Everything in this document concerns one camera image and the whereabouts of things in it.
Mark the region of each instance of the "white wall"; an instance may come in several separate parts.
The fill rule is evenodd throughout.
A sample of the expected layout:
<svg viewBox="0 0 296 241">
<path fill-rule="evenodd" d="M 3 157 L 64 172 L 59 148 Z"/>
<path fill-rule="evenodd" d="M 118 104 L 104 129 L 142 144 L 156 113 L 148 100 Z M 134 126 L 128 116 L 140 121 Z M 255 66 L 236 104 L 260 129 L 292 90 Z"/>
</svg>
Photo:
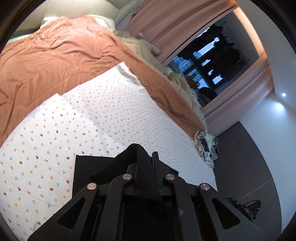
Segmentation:
<svg viewBox="0 0 296 241">
<path fill-rule="evenodd" d="M 274 179 L 284 230 L 296 211 L 296 112 L 272 91 L 240 122 L 258 146 Z"/>
<path fill-rule="evenodd" d="M 245 12 L 266 51 L 277 96 L 296 111 L 296 54 L 275 23 L 250 0 L 236 0 Z"/>
<path fill-rule="evenodd" d="M 131 20 L 131 16 L 135 13 L 135 10 L 144 2 L 145 0 L 138 0 L 138 4 L 134 6 L 132 10 L 130 10 L 121 21 L 116 25 L 116 29 L 119 31 L 124 30 L 124 28 L 128 25 Z"/>
</svg>

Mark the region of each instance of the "plush toy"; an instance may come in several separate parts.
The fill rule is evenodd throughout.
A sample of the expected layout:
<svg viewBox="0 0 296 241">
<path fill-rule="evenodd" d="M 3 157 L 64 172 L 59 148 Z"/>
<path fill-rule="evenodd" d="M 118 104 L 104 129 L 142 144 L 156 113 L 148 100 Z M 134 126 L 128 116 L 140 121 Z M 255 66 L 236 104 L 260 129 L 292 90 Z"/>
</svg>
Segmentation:
<svg viewBox="0 0 296 241">
<path fill-rule="evenodd" d="M 143 34 L 142 33 L 137 33 L 134 37 L 132 37 L 130 35 L 129 32 L 127 31 L 113 31 L 113 33 L 117 36 L 117 37 L 123 37 L 123 38 L 134 38 L 134 39 L 137 39 L 139 40 L 141 43 L 143 43 L 147 48 L 148 50 L 154 54 L 154 55 L 160 55 L 161 51 L 160 49 L 158 49 L 156 46 L 150 44 L 149 42 L 147 42 L 146 40 L 142 39 L 143 38 Z"/>
<path fill-rule="evenodd" d="M 148 41 L 142 39 L 143 34 L 142 33 L 137 33 L 135 35 L 135 39 L 140 40 L 147 48 L 148 50 L 153 53 L 154 55 L 160 55 L 161 51 L 159 48 L 157 48 L 156 46 L 154 46 L 153 44 L 150 44 Z"/>
</svg>

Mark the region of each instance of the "curtain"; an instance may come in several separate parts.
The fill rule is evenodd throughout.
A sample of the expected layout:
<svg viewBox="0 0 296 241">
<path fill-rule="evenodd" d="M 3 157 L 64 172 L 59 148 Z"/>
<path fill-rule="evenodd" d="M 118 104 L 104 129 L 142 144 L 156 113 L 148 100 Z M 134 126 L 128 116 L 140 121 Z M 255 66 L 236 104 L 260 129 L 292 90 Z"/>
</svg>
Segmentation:
<svg viewBox="0 0 296 241">
<path fill-rule="evenodd" d="M 266 54 L 263 54 L 232 85 L 202 109 L 208 132 L 217 136 L 227 130 L 259 104 L 273 88 L 271 69 Z"/>
<path fill-rule="evenodd" d="M 236 9 L 233 0 L 146 0 L 124 29 L 161 50 L 157 59 L 166 66 L 202 31 Z"/>
</svg>

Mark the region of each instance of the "floor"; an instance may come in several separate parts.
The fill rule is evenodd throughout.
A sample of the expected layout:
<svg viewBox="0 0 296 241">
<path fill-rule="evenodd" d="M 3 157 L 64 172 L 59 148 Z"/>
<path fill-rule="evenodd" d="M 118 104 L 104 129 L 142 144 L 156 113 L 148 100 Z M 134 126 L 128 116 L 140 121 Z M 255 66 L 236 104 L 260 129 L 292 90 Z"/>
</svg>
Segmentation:
<svg viewBox="0 0 296 241">
<path fill-rule="evenodd" d="M 218 192 L 235 196 L 240 203 L 260 199 L 262 206 L 253 223 L 269 241 L 281 234 L 281 208 L 266 162 L 240 122 L 218 136 L 219 158 L 214 161 Z"/>
</svg>

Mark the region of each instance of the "pillow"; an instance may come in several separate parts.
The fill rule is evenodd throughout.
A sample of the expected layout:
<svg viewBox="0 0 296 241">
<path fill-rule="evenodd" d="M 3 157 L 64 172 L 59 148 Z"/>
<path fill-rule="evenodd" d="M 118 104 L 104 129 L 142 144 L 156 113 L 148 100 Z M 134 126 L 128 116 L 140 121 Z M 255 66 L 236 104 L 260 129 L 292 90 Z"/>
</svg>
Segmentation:
<svg viewBox="0 0 296 241">
<path fill-rule="evenodd" d="M 90 17 L 94 17 L 95 20 L 98 22 L 99 25 L 101 25 L 103 28 L 106 28 L 110 32 L 113 32 L 115 30 L 115 24 L 114 20 L 111 18 L 106 18 L 103 16 L 98 16 L 98 15 L 92 15 L 88 14 Z M 40 25 L 40 28 L 44 27 L 45 25 L 49 24 L 53 20 L 57 20 L 58 17 L 45 17 Z"/>
<path fill-rule="evenodd" d="M 89 16 L 94 17 L 99 25 L 101 25 L 103 28 L 106 28 L 110 32 L 113 32 L 115 30 L 115 23 L 113 19 L 92 14 L 89 14 Z"/>
</svg>

